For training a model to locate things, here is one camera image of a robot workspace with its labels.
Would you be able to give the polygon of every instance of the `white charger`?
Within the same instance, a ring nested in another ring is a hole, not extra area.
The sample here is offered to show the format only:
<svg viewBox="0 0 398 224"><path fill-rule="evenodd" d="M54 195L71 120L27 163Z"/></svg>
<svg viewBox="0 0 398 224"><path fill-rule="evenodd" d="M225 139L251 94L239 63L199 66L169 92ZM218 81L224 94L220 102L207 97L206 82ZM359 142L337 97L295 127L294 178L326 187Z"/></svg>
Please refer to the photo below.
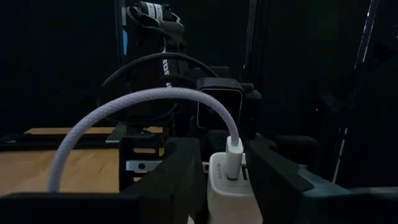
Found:
<svg viewBox="0 0 398 224"><path fill-rule="evenodd" d="M207 199L210 224L262 223L240 139L237 146L232 146L228 136L226 152L210 157Z"/></svg>

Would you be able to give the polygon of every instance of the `wooden surface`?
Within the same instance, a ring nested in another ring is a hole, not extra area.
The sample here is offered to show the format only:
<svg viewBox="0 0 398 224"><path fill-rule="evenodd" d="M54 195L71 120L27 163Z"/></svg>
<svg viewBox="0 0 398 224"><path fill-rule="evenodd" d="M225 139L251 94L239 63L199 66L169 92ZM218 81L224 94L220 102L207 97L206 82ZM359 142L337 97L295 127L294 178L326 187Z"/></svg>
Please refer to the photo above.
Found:
<svg viewBox="0 0 398 224"><path fill-rule="evenodd" d="M111 133L113 128L91 128L88 133ZM32 134L66 134L69 128L31 129ZM0 152L0 195L44 192L54 151ZM62 192L118 192L117 149L75 149L62 176Z"/></svg>

